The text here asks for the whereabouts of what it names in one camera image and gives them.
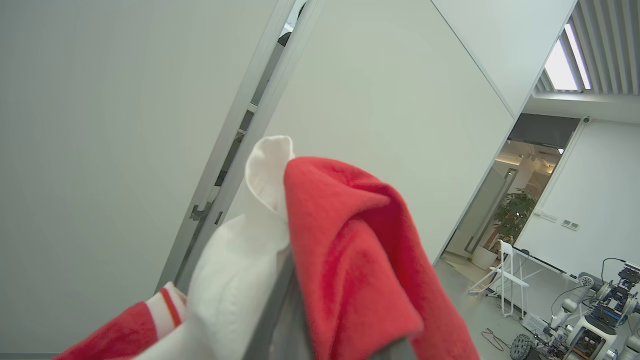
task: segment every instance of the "green leaves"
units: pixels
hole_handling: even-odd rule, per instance
[[[521,192],[507,194],[493,218],[495,221],[498,221],[494,229],[498,229],[498,233],[502,235],[502,237],[512,237],[514,240],[516,240],[522,232],[524,224],[527,222],[529,215],[531,215],[538,201],[528,190],[516,190]]]

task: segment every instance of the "white folding chair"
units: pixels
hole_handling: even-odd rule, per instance
[[[489,274],[486,274],[485,277],[483,277],[480,281],[478,281],[477,283],[475,283],[471,289],[469,289],[469,293],[470,294],[479,294],[482,293],[484,291],[486,291],[489,286],[491,286],[492,284],[496,283],[498,280],[500,280],[502,282],[502,285],[500,286],[500,292],[498,293],[497,291],[492,295],[492,296],[498,296],[500,295],[500,297],[502,298],[502,316],[503,317],[507,317],[507,316],[511,316],[513,315],[513,285],[520,285],[520,294],[522,296],[522,302],[523,302],[523,312],[524,312],[524,301],[525,301],[525,294],[524,292],[526,291],[525,288],[529,287],[529,284],[527,284],[526,282],[524,282],[523,280],[521,280],[520,278],[518,278],[516,275],[513,274],[513,247],[511,246],[511,244],[506,243],[500,239],[498,239],[498,241],[500,242],[500,265],[493,267],[491,266],[489,269],[491,269],[491,272]],[[486,287],[482,288],[481,290],[474,290],[476,287],[481,286],[481,284],[487,280],[490,276],[492,276],[493,274],[498,274],[499,276],[496,276],[495,279]],[[504,309],[504,280],[505,278],[507,280],[511,281],[511,286],[510,286],[510,290],[511,290],[511,295],[510,295],[510,300],[511,300],[511,311],[506,313],[505,309]]]

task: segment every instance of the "wall switch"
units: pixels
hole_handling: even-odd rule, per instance
[[[557,222],[558,221],[558,217],[555,215],[551,215],[550,213],[542,213],[542,215],[540,215],[543,219],[545,220],[549,220],[551,222]]]
[[[562,226],[564,227],[568,227],[571,230],[578,230],[578,227],[580,227],[580,225],[576,224],[575,222],[571,222],[569,220],[565,220],[562,222]]]

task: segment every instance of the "wheel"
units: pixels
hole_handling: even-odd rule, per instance
[[[534,342],[530,337],[528,337],[526,334],[519,334],[513,340],[510,352],[511,358],[513,360],[526,359],[533,345]]]

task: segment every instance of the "ceiling light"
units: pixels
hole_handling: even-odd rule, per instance
[[[571,50],[573,51],[575,62],[578,63],[578,70],[580,71],[580,77],[582,78],[582,82],[584,83],[584,88],[590,89],[591,83],[589,82],[589,76],[587,76],[587,68],[586,66],[584,66],[584,60],[582,59],[582,56],[580,56],[580,50],[578,50],[578,41],[575,40],[575,34],[573,33],[571,24],[565,25],[564,30],[566,31],[566,36],[569,38],[569,44],[571,45]]]
[[[545,70],[556,90],[578,90],[560,40],[556,41],[553,50],[551,50]]]

